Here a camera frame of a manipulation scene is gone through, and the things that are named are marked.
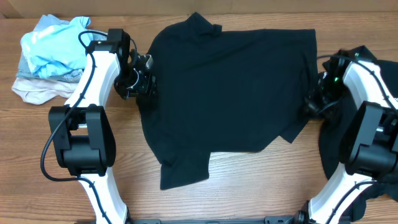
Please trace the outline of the black t-shirt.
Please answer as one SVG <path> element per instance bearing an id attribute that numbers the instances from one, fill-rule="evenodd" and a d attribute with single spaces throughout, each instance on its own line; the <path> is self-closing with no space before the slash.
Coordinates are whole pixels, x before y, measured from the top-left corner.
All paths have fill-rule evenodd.
<path id="1" fill-rule="evenodd" d="M 162 190 L 206 180 L 214 152 L 292 142 L 308 122 L 313 29 L 225 31 L 196 13 L 159 32 L 149 54 L 157 94 L 137 104 Z"/>

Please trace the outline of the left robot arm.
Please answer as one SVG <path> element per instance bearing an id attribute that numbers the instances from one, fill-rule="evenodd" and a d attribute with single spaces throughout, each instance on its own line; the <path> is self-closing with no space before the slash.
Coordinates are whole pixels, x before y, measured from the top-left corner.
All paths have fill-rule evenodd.
<path id="1" fill-rule="evenodd" d="M 84 188 L 95 223 L 132 223 L 113 174 L 116 140 L 105 107 L 111 90 L 123 99 L 153 99 L 157 94 L 153 59 L 138 54 L 136 43 L 123 29 L 109 29 L 104 37 L 83 45 L 86 68 L 76 90 L 63 106 L 49 111 L 51 135 L 40 169 L 47 179 L 62 182 L 45 169 L 46 153 L 54 146 L 59 166 L 70 174 L 66 180 Z"/>

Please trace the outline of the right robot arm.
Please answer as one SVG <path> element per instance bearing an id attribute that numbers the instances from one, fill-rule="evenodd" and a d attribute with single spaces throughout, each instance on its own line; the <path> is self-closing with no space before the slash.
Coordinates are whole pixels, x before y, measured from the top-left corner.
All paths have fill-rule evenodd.
<path id="1" fill-rule="evenodd" d="M 305 109 L 324 119 L 318 147 L 327 183 L 291 223 L 350 223 L 367 198 L 397 194 L 397 64 L 365 46 L 327 55 Z"/>

